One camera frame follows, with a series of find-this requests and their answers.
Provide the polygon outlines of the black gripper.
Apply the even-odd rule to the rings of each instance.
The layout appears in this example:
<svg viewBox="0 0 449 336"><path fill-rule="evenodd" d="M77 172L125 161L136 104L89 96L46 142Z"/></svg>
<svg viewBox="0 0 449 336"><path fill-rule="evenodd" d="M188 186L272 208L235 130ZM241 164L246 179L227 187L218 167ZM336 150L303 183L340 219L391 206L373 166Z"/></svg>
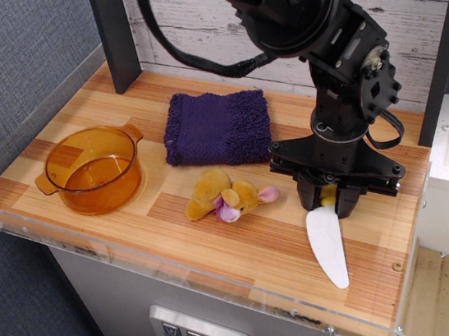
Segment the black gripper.
<svg viewBox="0 0 449 336"><path fill-rule="evenodd" d="M269 146L271 171L293 176L301 206L307 211L320 206L324 186L337 186L339 219L349 217L360 196L369 191L395 196L406 169L378 151L393 148L402 137L377 142L369 136L369 126L381 116L401 132L400 120L387 111L396 102L393 93L372 99L365 108L354 100L318 101L311 115L310 136L274 141Z"/></svg>

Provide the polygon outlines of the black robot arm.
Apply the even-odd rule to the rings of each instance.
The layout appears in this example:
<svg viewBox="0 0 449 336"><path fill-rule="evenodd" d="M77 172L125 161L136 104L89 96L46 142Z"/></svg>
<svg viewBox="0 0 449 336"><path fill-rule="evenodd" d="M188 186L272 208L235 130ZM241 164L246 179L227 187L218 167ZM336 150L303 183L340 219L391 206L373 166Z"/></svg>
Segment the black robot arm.
<svg viewBox="0 0 449 336"><path fill-rule="evenodd" d="M395 196L405 169L384 155L395 141L378 143L369 133L379 117L404 131L389 112L401 86L382 27L351 0L227 1L269 57L309 64L317 93L312 134L269 148L272 171L293 177L301 205L317 208L323 188L334 185L344 219L367 192Z"/></svg>

